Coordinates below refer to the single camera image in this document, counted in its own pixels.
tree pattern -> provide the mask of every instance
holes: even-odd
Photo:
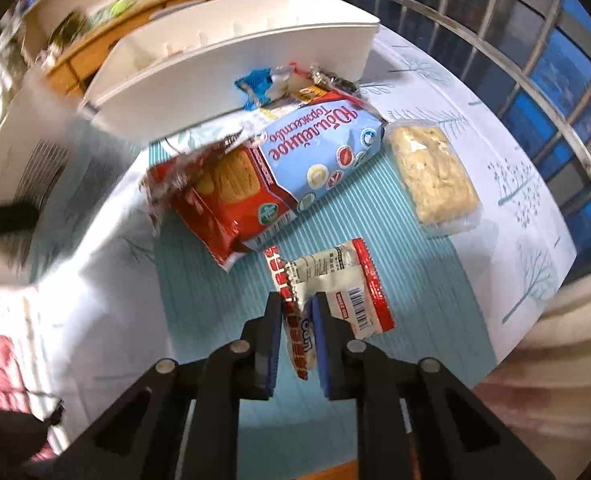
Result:
[[[418,59],[408,54],[399,54],[400,59],[408,65],[408,68],[389,70],[389,73],[417,72],[424,78],[440,86],[449,86],[453,76],[440,63],[433,60]]]
[[[546,301],[553,297],[558,287],[558,273],[551,259],[551,253],[544,244],[533,244],[529,238],[520,237],[517,240],[517,252],[518,272],[522,273],[523,294],[502,318],[502,324],[513,316],[527,298],[531,298],[536,306],[543,310]]]
[[[415,110],[408,110],[406,108],[388,110],[386,117],[391,121],[401,119],[409,121],[430,121],[437,124],[449,140],[457,139],[470,125],[466,117],[455,111],[424,110],[417,107]]]
[[[362,94],[373,94],[373,95],[383,95],[383,94],[390,94],[391,89],[395,88],[395,85],[391,83],[377,83],[370,79],[360,79],[357,82]]]
[[[511,164],[504,161],[490,162],[487,166],[493,172],[493,180],[498,186],[498,205],[512,204],[515,209],[515,220],[523,228],[538,215],[540,207],[541,180],[531,164],[521,161]]]

screw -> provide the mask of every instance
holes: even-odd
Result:
[[[352,354],[361,354],[367,349],[367,343],[360,341],[360,339],[351,339],[347,343],[347,350]]]
[[[432,357],[427,357],[426,359],[422,359],[419,367],[428,374],[435,374],[440,371],[442,365],[440,364],[440,361],[433,359]]]
[[[160,359],[155,363],[155,370],[160,374],[168,374],[175,370],[175,361],[172,359]]]
[[[244,339],[238,339],[237,341],[233,341],[233,343],[229,345],[229,348],[234,354],[243,354],[244,352],[248,352],[251,345],[249,345],[248,341],[245,341]]]

red and white wrapper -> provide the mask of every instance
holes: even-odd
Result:
[[[395,327],[373,260],[362,238],[284,262],[273,246],[264,251],[277,290],[284,298],[284,330],[299,378],[315,366],[315,340],[307,301],[325,292],[331,314],[351,324],[363,339]]]

food package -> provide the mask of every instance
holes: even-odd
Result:
[[[315,341],[309,300],[325,292],[331,314],[347,320],[356,339],[395,327],[382,285],[362,238],[318,254],[285,262],[276,246],[264,250],[275,288],[284,299],[284,331],[297,376],[315,368]]]
[[[482,204],[478,194],[437,124],[395,121],[387,125],[385,138],[429,237],[468,231],[479,224]]]
[[[380,150],[382,123],[336,92],[297,106],[205,168],[172,206],[224,269],[268,240]]]
[[[155,232],[159,230],[165,209],[178,200],[181,201],[184,190],[194,185],[210,164],[216,163],[237,148],[243,138],[240,133],[231,134],[190,153],[180,153],[147,171],[140,187],[146,193]]]
[[[256,110],[284,97],[288,92],[288,80],[293,66],[261,68],[237,79],[235,86],[245,92],[245,110]]]

clear plastic wrapper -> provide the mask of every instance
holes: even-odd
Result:
[[[344,95],[310,86],[285,105],[237,148],[211,147],[199,174],[179,156],[149,171],[151,205],[172,206],[223,269],[265,248],[380,151],[382,123]]]
[[[482,203],[453,146],[432,121],[399,120],[386,126],[386,142],[429,237],[476,227]]]

